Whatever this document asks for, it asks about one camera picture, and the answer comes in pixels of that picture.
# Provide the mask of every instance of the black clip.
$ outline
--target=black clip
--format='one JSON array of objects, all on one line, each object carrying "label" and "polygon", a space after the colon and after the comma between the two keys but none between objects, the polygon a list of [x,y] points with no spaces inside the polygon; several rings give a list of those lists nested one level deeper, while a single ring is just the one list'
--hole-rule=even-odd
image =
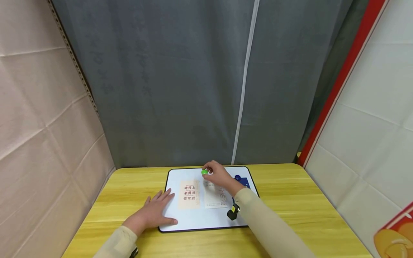
[{"label": "black clip", "polygon": [[138,252],[139,252],[139,250],[138,250],[138,248],[136,247],[135,250],[132,251],[132,253],[131,253],[131,255],[130,255],[129,258],[135,258],[135,256],[138,254]]},{"label": "black clip", "polygon": [[239,211],[240,207],[236,203],[234,203],[231,209],[227,212],[228,218],[230,218],[230,220],[236,219]]}]

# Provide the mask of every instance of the beige fabric wall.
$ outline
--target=beige fabric wall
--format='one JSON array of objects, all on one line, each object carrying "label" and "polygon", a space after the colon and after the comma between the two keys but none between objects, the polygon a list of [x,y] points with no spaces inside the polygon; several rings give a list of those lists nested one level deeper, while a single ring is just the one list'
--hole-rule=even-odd
[{"label": "beige fabric wall", "polygon": [[0,256],[60,257],[114,169],[45,0],[0,2]]}]

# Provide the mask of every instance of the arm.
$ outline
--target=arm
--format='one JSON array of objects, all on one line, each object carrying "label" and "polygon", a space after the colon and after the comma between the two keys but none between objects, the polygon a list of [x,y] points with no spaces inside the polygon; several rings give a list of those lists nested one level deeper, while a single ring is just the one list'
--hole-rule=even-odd
[{"label": "arm", "polygon": [[271,257],[314,257],[294,231],[253,191],[232,178],[221,164],[210,161],[203,169],[213,172],[212,175],[203,175],[204,179],[224,187],[234,197],[240,207],[240,215]]},{"label": "arm", "polygon": [[162,215],[165,206],[175,196],[170,192],[171,189],[164,193],[159,191],[152,200],[148,196],[144,206],[128,217],[93,257],[129,258],[136,248],[136,240],[145,229],[160,225],[176,225],[177,220]]}]

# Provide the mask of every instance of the hand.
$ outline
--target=hand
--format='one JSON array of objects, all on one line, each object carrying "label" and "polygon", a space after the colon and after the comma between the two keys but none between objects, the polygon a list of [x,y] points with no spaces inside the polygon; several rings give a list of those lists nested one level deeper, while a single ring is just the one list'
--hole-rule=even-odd
[{"label": "hand", "polygon": [[178,221],[173,218],[166,218],[162,215],[165,206],[175,196],[170,194],[169,188],[166,192],[159,191],[151,200],[151,196],[148,196],[145,204],[141,209],[128,217],[123,226],[132,230],[137,236],[150,227],[158,227],[161,225],[176,225]]},{"label": "hand", "polygon": [[210,174],[202,175],[205,180],[208,180],[215,185],[225,188],[231,196],[235,196],[244,186],[228,174],[227,170],[215,160],[206,163],[202,169],[208,170]]}]

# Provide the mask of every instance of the whiteboard black border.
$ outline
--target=whiteboard black border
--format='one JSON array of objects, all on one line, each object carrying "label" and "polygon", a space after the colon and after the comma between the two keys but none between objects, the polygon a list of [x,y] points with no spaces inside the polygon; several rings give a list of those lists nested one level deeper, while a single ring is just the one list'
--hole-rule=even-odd
[{"label": "whiteboard black border", "polygon": [[[257,192],[258,197],[260,197],[258,193],[257,186],[255,185],[254,179],[252,178],[251,172],[249,171],[249,168],[247,166],[224,166],[225,168],[233,168],[233,167],[245,167],[248,170],[249,176],[251,177],[252,183],[254,184],[255,190]],[[168,179],[169,179],[169,172],[174,169],[194,169],[194,168],[173,168],[168,171],[168,175],[166,176],[166,182],[165,182],[165,189],[164,192],[166,191],[166,186],[168,185]],[[248,227],[248,226],[233,226],[233,227],[210,227],[210,228],[200,228],[200,229],[193,229],[193,230],[172,230],[172,231],[162,231],[160,227],[158,227],[159,232],[167,234],[167,233],[175,233],[175,232],[190,232],[190,231],[205,231],[205,230],[219,230],[219,229],[225,229],[225,228],[239,228],[239,227]]]}]

